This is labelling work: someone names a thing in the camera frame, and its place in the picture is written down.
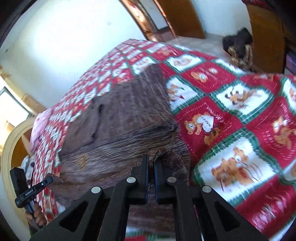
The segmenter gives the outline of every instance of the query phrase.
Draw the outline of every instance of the purple box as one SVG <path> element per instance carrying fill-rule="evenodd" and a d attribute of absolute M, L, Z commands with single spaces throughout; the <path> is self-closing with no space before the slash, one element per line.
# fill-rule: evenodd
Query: purple box
<path fill-rule="evenodd" d="M 296 53 L 290 51 L 286 56 L 286 67 L 293 74 L 296 74 Z"/>

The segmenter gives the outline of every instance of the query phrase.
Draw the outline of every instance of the brown knit fabric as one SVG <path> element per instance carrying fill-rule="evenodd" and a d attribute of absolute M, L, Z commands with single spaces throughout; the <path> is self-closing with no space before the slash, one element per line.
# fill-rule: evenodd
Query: brown knit fabric
<path fill-rule="evenodd" d="M 245 45 L 246 55 L 243 59 L 239 58 L 237 52 L 235 51 L 234 46 L 230 46 L 228 48 L 228 52 L 230 53 L 231 60 L 230 63 L 243 71 L 249 71 L 253 65 L 253 47 L 249 44 Z"/>
<path fill-rule="evenodd" d="M 115 186 L 130 175 L 143 154 L 161 148 L 177 155 L 160 150 L 151 154 L 149 162 L 153 156 L 163 156 L 177 177 L 188 180 L 189 152 L 171 114 L 161 69 L 152 65 L 131 81 L 94 98 L 85 113 L 69 125 L 59 153 L 60 177 L 50 174 L 54 181 L 49 188 L 59 202 L 69 206 L 93 186 Z M 149 200 L 154 199 L 153 191 L 149 194 Z M 129 223 L 137 227 L 173 231 L 172 209 L 166 206 L 132 207 L 130 214 Z M 170 222 L 164 222 L 164 215 Z"/>

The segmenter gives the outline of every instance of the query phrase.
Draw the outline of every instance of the christmas blanket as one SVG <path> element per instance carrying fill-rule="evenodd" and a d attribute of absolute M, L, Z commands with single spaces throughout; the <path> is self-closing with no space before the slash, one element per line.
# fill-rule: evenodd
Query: christmas blanket
<path fill-rule="evenodd" d="M 90 100 L 158 63 L 193 164 L 192 183 L 213 187 L 252 225 L 279 240 L 296 213 L 296 77 L 251 74 L 182 46 L 130 39 L 95 63 L 53 107 L 36 151 L 34 184 L 59 175 L 68 124 Z M 37 196 L 48 221 L 63 207 Z"/>

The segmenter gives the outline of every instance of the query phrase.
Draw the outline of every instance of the metal rivet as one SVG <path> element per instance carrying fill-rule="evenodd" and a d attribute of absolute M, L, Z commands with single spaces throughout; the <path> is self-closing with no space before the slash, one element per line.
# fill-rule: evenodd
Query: metal rivet
<path fill-rule="evenodd" d="M 91 189 L 91 192 L 92 193 L 99 193 L 101 191 L 101 188 L 99 188 L 99 187 L 93 187 L 92 189 Z"/>
<path fill-rule="evenodd" d="M 129 178 L 126 179 L 126 181 L 128 183 L 134 183 L 136 181 L 136 179 L 134 177 L 129 177 Z"/>
<path fill-rule="evenodd" d="M 204 186 L 204 187 L 202 188 L 202 190 L 203 190 L 203 192 L 209 193 L 209 192 L 211 192 L 212 188 L 209 187 L 209 186 Z"/>
<path fill-rule="evenodd" d="M 177 179 L 175 177 L 169 177 L 168 178 L 169 183 L 175 183 L 176 181 L 177 181 Z"/>

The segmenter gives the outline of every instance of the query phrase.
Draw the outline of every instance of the wooden cabinet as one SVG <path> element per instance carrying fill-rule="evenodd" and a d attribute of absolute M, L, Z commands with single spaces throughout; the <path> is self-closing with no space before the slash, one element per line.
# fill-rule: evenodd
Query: wooden cabinet
<path fill-rule="evenodd" d="M 157 0 L 177 36 L 204 39 L 200 20 L 189 0 Z"/>
<path fill-rule="evenodd" d="M 285 37 L 281 20 L 274 13 L 248 5 L 252 25 L 254 67 L 258 72 L 283 73 Z"/>

